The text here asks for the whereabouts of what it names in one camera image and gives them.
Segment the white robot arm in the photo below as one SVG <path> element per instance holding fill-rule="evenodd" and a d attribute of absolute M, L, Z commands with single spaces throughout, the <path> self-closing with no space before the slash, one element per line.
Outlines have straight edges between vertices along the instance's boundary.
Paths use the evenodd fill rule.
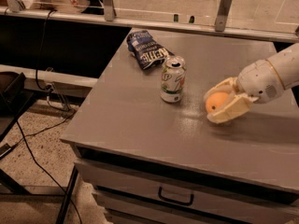
<path fill-rule="evenodd" d="M 223 123 L 265 104 L 299 85 L 299 44 L 246 66 L 237 77 L 228 77 L 204 96 L 207 119 Z"/>

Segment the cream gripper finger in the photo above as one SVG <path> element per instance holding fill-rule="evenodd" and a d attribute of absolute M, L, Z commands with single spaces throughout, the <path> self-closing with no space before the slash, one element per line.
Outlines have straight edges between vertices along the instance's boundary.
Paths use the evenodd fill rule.
<path fill-rule="evenodd" d="M 238 87 L 236 85 L 236 78 L 229 77 L 224 79 L 222 82 L 211 88 L 204 96 L 204 101 L 215 92 L 226 92 L 229 94 L 223 105 L 231 103 L 235 98 L 238 97 Z"/>
<path fill-rule="evenodd" d="M 213 123 L 223 123 L 238 118 L 249 112 L 257 97 L 249 97 L 245 93 L 238 94 L 231 103 L 221 105 L 215 111 L 207 113 L 207 119 Z"/>

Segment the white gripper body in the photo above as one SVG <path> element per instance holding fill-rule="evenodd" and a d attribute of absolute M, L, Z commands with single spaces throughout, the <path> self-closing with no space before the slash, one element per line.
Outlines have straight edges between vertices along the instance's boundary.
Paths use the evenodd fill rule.
<path fill-rule="evenodd" d="M 256 103 L 265 104 L 279 98 L 284 86 L 274 66 L 267 60 L 259 60 L 245 67 L 237 77 L 237 87 Z"/>

